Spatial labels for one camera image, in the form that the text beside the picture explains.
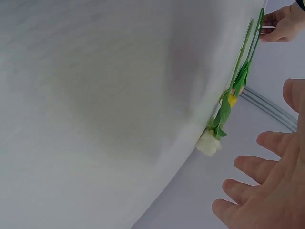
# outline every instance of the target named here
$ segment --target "hand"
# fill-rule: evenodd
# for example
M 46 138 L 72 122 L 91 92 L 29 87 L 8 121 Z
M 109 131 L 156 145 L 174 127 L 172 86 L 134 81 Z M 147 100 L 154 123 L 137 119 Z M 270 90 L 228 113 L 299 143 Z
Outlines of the hand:
M 305 228 L 305 80 L 287 80 L 285 101 L 299 113 L 295 133 L 265 132 L 258 144 L 280 160 L 241 156 L 235 166 L 259 185 L 235 180 L 223 183 L 224 192 L 237 204 L 218 199 L 214 214 L 230 229 Z
M 261 40 L 264 42 L 292 41 L 305 27 L 305 12 L 295 2 L 264 16 Z

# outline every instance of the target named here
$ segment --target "green stem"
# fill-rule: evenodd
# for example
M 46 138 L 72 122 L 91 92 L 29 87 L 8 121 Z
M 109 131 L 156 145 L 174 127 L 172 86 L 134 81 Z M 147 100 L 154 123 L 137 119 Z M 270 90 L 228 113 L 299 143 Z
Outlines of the green stem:
M 248 43 L 251 31 L 252 31 L 253 23 L 254 23 L 254 20 L 251 19 L 251 21 L 249 23 L 248 31 L 247 31 L 247 34 L 246 34 L 246 38 L 244 39 L 244 44 L 243 44 L 243 46 L 242 46 L 242 48 L 240 50 L 239 57 L 238 57 L 238 60 L 237 60 L 236 66 L 235 66 L 235 70 L 234 70 L 234 74 L 233 74 L 233 77 L 232 77 L 232 80 L 231 80 L 231 83 L 230 83 L 229 91 L 232 90 L 233 84 L 235 82 L 235 78 L 236 78 L 236 76 L 238 74 L 239 65 L 240 65 L 240 62 L 241 62 L 242 57 L 244 55 L 244 50 L 246 49 L 246 46 L 247 46 L 247 43 Z
M 255 46 L 254 46 L 254 49 L 253 49 L 253 52 L 252 52 L 252 55 L 251 55 L 251 58 L 250 58 L 250 62 L 252 62 L 255 50 L 256 50 L 258 42 L 259 42 L 259 37 L 261 35 L 261 30 L 262 30 L 262 27 L 263 27 L 263 20 L 264 20 L 263 17 L 264 17 L 264 8 L 261 9 L 261 13 L 259 15 L 259 19 L 258 19 L 258 23 L 257 23 L 257 28 L 256 28 L 256 32 L 259 32 L 259 33 L 258 33 L 258 37 L 257 37 L 256 43 L 255 43 Z
M 252 48 L 253 48 L 254 41 L 255 41 L 256 34 L 257 34 L 258 29 L 259 29 L 259 26 L 261 25 L 261 18 L 262 18 L 263 15 L 264 15 L 264 9 L 262 8 L 262 9 L 261 9 L 261 13 L 260 13 L 259 18 L 258 18 L 258 21 L 257 21 L 257 25 L 256 25 L 254 37 L 253 37 L 253 39 L 252 39 L 251 46 L 250 46 L 249 53 L 248 53 L 248 56 L 247 56 L 246 61 L 249 61 L 249 57 L 250 57 L 250 54 L 251 54 L 251 50 L 252 50 Z M 257 43 L 258 43 L 258 40 L 256 40 L 256 44 L 255 44 L 254 50 L 255 50 L 256 47 L 257 47 Z

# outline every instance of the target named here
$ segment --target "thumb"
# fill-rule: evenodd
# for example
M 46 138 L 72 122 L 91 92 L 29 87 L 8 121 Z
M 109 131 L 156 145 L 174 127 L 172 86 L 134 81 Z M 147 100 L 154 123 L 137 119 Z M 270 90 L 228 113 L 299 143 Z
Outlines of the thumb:
M 261 35 L 261 39 L 265 42 L 277 42 L 283 37 L 285 37 L 284 33 L 279 29 L 275 29 L 272 33 Z

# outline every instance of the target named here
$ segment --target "white flower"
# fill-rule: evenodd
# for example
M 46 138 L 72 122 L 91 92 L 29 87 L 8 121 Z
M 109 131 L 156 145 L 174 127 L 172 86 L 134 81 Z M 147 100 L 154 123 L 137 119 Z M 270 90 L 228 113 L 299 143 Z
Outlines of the white flower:
M 207 156 L 213 156 L 221 149 L 220 141 L 214 138 L 213 130 L 205 130 L 199 138 L 196 148 Z

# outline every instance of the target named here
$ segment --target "wrist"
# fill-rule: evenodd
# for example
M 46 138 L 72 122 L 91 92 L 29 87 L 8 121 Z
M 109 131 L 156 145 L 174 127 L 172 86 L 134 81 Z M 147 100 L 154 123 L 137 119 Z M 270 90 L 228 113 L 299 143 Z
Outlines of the wrist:
M 290 6 L 292 20 L 296 26 L 305 27 L 305 5 L 303 0 L 296 0 Z

